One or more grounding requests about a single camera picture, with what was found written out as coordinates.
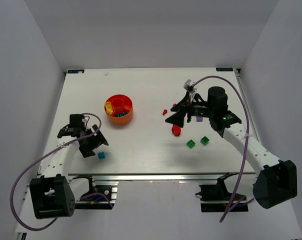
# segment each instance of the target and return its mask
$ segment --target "white tabletop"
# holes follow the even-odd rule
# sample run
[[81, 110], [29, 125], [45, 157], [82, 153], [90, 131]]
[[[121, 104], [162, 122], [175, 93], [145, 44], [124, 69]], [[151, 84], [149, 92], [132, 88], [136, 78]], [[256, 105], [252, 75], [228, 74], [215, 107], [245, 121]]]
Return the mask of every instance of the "white tabletop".
[[[242, 155], [212, 130], [209, 121], [185, 123], [179, 137], [173, 136], [171, 124], [165, 119], [170, 108], [185, 95], [186, 80], [197, 81], [208, 75], [218, 75], [231, 81], [239, 89], [235, 73], [217, 72], [215, 68], [132, 68], [85, 69], [84, 73], [67, 74], [52, 130], [45, 152], [56, 146], [57, 134], [69, 123], [69, 115], [94, 113], [101, 117], [101, 131], [109, 146], [106, 158], [83, 158], [78, 152], [71, 165], [71, 174], [148, 174], [148, 173], [226, 173], [238, 172]], [[240, 101], [231, 87], [220, 79], [211, 78], [199, 84], [197, 92], [207, 99], [212, 86], [225, 88], [229, 109], [243, 122], [245, 116]], [[112, 125], [104, 112], [105, 101], [113, 95], [124, 94], [132, 99], [134, 115], [125, 126]], [[98, 124], [91, 117], [88, 125]], [[210, 139], [204, 146], [200, 139]], [[186, 143], [195, 141], [194, 148]], [[44, 160], [41, 171], [50, 158]], [[252, 172], [246, 164], [246, 172]]]

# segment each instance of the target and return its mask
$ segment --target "red object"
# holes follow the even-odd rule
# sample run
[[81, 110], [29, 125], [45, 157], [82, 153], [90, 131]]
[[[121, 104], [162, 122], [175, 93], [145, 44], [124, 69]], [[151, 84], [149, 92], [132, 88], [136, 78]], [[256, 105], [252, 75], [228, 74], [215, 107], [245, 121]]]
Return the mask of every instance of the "red object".
[[181, 127], [177, 126], [177, 125], [173, 125], [172, 126], [172, 133], [174, 136], [179, 137], [181, 134]]
[[112, 115], [107, 114], [106, 107], [104, 107], [105, 114], [111, 123], [124, 125], [131, 121], [133, 117], [133, 104], [128, 96], [123, 94], [114, 95], [109, 97], [105, 102], [112, 104]]

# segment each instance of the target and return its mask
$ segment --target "orange bowl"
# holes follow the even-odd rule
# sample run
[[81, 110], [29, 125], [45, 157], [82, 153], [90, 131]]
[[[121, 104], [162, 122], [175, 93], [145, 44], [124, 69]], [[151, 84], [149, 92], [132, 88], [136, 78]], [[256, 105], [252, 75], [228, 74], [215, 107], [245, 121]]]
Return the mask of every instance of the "orange bowl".
[[109, 97], [105, 102], [110, 102], [113, 108], [113, 113], [107, 114], [107, 109], [104, 106], [104, 112], [111, 123], [124, 125], [131, 121], [133, 117], [133, 104], [128, 96], [117, 94]]

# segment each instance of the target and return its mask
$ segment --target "white table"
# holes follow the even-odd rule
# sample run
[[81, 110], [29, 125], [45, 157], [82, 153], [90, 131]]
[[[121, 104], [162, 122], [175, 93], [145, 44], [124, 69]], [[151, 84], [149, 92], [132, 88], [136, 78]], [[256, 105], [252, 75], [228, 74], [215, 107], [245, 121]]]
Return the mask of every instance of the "white table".
[[[101, 117], [101, 131], [109, 146], [101, 146], [95, 152], [104, 151], [106, 158], [92, 156], [83, 159], [75, 155], [71, 174], [193, 174], [238, 172], [242, 156], [234, 147], [212, 130], [208, 119], [203, 122], [185, 123], [179, 137], [173, 136], [171, 124], [165, 123], [170, 108], [179, 102], [186, 91], [186, 80], [197, 81], [208, 75], [218, 75], [239, 85], [233, 71], [221, 72], [215, 68], [133, 68], [133, 69], [85, 69], [84, 73], [67, 74], [58, 104], [53, 127], [45, 152], [56, 147], [57, 134], [69, 122], [69, 115], [94, 113]], [[208, 89], [223, 87], [228, 95], [229, 109], [245, 122], [244, 111], [233, 89], [224, 81], [210, 78], [199, 84], [198, 93], [207, 99]], [[105, 101], [113, 95], [124, 94], [133, 101], [134, 115], [125, 126], [112, 125], [104, 112]], [[98, 121], [91, 117], [89, 126]], [[207, 136], [208, 145], [200, 143]], [[186, 143], [194, 140], [189, 149]], [[41, 172], [50, 158], [43, 161]], [[249, 164], [246, 172], [252, 172]]]
[[[102, 118], [101, 131], [110, 146], [101, 146], [97, 152], [104, 151], [106, 158], [83, 159], [77, 154], [71, 173], [89, 173], [108, 183], [119, 182], [115, 207], [77, 209], [72, 217], [60, 218], [41, 232], [27, 231], [19, 224], [15, 231], [28, 232], [27, 240], [301, 238], [289, 201], [268, 210], [255, 202], [249, 206], [249, 212], [229, 213], [222, 224], [222, 213], [201, 213], [200, 200], [194, 194], [202, 180], [196, 180], [201, 177], [196, 173], [204, 173], [204, 178], [211, 179], [207, 182], [215, 183], [219, 174], [239, 171], [241, 154], [214, 132], [205, 119], [186, 123], [181, 136], [174, 137], [171, 125], [165, 123], [169, 114], [162, 116], [162, 112], [182, 99], [187, 79], [196, 81], [207, 75], [227, 78], [239, 89], [234, 72], [216, 72], [215, 68], [86, 69], [84, 73], [67, 74], [45, 152], [56, 146], [57, 133], [68, 123], [69, 114], [98, 114]], [[206, 99], [212, 86], [225, 88], [229, 109], [244, 120], [237, 96], [221, 80], [201, 83], [198, 93]], [[115, 94], [127, 95], [133, 101], [134, 116], [126, 126], [111, 125], [104, 113], [105, 100]], [[91, 117], [89, 124], [93, 123], [98, 122]], [[203, 136], [210, 139], [206, 146], [200, 143]], [[196, 142], [192, 149], [186, 146], [190, 139]], [[43, 161], [41, 172], [49, 161]], [[247, 164], [245, 171], [253, 170]], [[35, 219], [29, 191], [20, 217], [32, 227], [49, 222]]]

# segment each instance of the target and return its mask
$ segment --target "white wall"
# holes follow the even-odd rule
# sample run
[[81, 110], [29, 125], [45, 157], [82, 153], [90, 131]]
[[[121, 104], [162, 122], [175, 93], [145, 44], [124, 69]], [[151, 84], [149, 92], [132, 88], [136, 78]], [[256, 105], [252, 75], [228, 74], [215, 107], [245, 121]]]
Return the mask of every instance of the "white wall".
[[292, 205], [302, 231], [302, 0], [278, 2], [242, 73], [262, 142], [297, 166]]
[[[9, 195], [19, 173], [42, 154], [63, 72], [23, 0], [0, 0], [0, 239], [11, 239]], [[19, 210], [30, 179], [21, 181]]]
[[26, 0], [68, 68], [245, 62], [277, 0]]

